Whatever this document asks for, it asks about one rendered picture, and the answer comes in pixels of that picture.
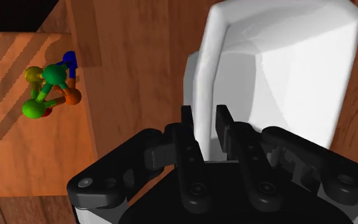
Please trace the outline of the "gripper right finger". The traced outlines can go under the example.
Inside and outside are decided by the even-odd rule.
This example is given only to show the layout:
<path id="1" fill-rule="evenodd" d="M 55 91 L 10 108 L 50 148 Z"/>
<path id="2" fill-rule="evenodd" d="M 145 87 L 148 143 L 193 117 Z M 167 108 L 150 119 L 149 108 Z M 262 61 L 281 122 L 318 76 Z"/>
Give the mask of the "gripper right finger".
<path id="1" fill-rule="evenodd" d="M 228 107 L 216 107 L 216 132 L 224 152 L 237 159 L 249 202 L 259 211 L 275 212 L 287 201 L 262 143 L 281 146 L 314 168 L 325 194 L 346 206 L 358 206 L 358 163 L 277 126 L 256 132 L 233 120 Z"/>

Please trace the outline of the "wooden table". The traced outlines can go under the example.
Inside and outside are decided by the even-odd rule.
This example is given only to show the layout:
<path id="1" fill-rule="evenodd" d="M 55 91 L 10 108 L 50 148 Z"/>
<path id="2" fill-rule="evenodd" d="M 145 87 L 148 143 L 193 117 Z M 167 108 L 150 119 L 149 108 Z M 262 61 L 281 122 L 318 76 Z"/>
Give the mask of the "wooden table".
<path id="1" fill-rule="evenodd" d="M 0 197 L 63 195 L 94 160 L 83 103 L 36 120 L 22 113 L 31 96 L 24 71 L 59 62 L 72 49 L 70 34 L 0 32 Z"/>

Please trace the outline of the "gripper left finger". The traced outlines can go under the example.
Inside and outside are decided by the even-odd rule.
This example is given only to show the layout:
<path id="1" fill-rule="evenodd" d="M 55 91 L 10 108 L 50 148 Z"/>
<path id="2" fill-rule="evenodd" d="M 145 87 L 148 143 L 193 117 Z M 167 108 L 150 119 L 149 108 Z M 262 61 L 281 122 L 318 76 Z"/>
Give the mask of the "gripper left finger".
<path id="1" fill-rule="evenodd" d="M 163 132 L 144 129 L 75 175 L 67 184 L 69 200 L 80 209 L 116 207 L 168 165 L 177 169 L 183 206 L 194 214 L 207 212 L 212 199 L 190 106 L 181 107 L 181 122 Z"/>

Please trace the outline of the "colourful ball and stick toy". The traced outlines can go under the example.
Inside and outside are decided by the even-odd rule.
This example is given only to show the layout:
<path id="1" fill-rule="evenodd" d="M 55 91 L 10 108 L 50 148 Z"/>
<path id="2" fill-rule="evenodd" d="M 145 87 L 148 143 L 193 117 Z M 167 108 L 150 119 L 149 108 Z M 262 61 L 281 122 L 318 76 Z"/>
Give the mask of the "colourful ball and stick toy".
<path id="1" fill-rule="evenodd" d="M 25 70 L 25 80 L 31 84 L 31 98 L 22 105 L 22 113 L 31 119 L 49 116 L 61 104 L 77 105 L 82 94 L 76 88 L 78 68 L 74 51 L 65 52 L 62 61 L 44 69 L 32 66 Z"/>

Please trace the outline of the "white angular container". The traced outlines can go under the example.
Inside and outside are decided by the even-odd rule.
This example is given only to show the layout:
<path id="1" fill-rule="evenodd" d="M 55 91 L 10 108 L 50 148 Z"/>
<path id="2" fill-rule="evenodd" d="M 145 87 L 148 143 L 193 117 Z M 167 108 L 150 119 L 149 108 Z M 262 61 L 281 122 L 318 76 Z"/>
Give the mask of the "white angular container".
<path id="1" fill-rule="evenodd" d="M 207 16 L 187 60 L 191 106 L 205 160 L 222 161 L 216 107 L 256 130 L 278 126 L 330 147 L 358 44 L 351 0 L 225 0 Z"/>

